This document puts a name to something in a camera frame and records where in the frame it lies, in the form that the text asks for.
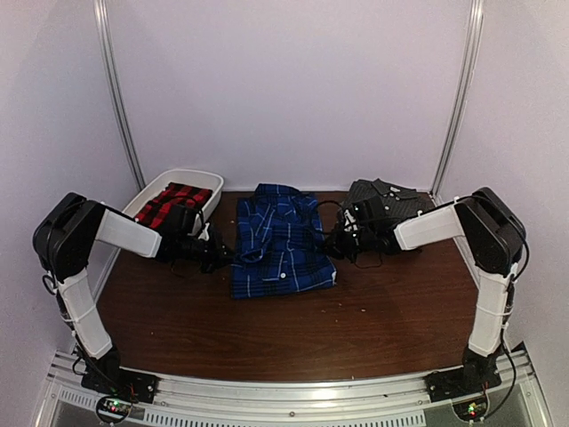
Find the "dark grey striped shirt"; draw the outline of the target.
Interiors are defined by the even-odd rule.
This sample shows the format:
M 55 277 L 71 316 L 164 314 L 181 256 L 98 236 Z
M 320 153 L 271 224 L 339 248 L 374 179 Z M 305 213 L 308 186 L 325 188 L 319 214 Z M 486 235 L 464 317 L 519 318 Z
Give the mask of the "dark grey striped shirt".
M 355 201 L 378 197 L 386 210 L 384 220 L 403 221 L 426 212 L 429 203 L 416 189 L 398 186 L 377 178 L 373 181 L 359 179 L 353 181 L 341 209 Z

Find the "blue plaid long sleeve shirt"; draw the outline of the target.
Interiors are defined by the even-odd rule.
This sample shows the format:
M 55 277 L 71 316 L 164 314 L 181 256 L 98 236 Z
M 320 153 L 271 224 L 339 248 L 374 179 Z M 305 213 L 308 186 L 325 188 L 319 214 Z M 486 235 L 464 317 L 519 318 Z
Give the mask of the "blue plaid long sleeve shirt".
M 310 192 L 261 183 L 236 204 L 231 295 L 236 300 L 297 294 L 336 285 L 321 250 L 323 225 Z

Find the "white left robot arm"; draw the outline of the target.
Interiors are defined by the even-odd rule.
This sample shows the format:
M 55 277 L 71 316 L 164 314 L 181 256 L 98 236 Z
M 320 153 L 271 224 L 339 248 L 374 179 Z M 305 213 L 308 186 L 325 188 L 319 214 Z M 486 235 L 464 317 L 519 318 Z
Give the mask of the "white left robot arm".
M 68 193 L 36 228 L 32 243 L 46 273 L 43 282 L 55 296 L 93 380 L 109 395 L 128 385 L 120 354 L 100 318 L 89 285 L 88 264 L 95 243 L 159 262 L 198 262 L 201 272 L 230 265 L 233 251 L 203 211 L 187 203 L 167 202 L 160 214 L 136 217 Z

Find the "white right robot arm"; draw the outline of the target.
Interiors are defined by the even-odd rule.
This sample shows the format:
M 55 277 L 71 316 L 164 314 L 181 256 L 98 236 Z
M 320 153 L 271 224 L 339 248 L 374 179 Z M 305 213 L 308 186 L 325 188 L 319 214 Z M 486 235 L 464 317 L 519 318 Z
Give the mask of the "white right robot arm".
M 400 254 L 455 238 L 465 238 L 477 273 L 474 325 L 455 376 L 460 390 L 471 393 L 494 373 L 506 349 L 516 282 L 529 261 L 525 226 L 491 189 L 427 208 L 414 189 L 356 181 L 322 248 L 355 262 L 363 252 Z

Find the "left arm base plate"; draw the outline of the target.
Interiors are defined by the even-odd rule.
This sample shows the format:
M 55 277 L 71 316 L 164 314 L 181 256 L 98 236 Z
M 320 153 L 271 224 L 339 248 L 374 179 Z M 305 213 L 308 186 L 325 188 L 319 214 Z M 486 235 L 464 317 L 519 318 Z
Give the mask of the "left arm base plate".
M 81 386 L 90 391 L 110 395 L 132 403 L 152 404 L 158 378 L 155 375 L 118 367 L 114 373 L 87 359 Z

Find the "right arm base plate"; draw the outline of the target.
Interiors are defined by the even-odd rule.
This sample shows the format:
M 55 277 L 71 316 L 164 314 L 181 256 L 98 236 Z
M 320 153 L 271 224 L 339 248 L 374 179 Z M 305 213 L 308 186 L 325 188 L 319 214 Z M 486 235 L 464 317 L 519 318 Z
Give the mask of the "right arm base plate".
M 471 394 L 481 393 L 484 388 L 501 385 L 498 373 L 491 372 L 482 379 L 468 378 L 463 367 L 447 371 L 435 371 L 424 377 L 424 382 L 432 403 L 462 398 Z

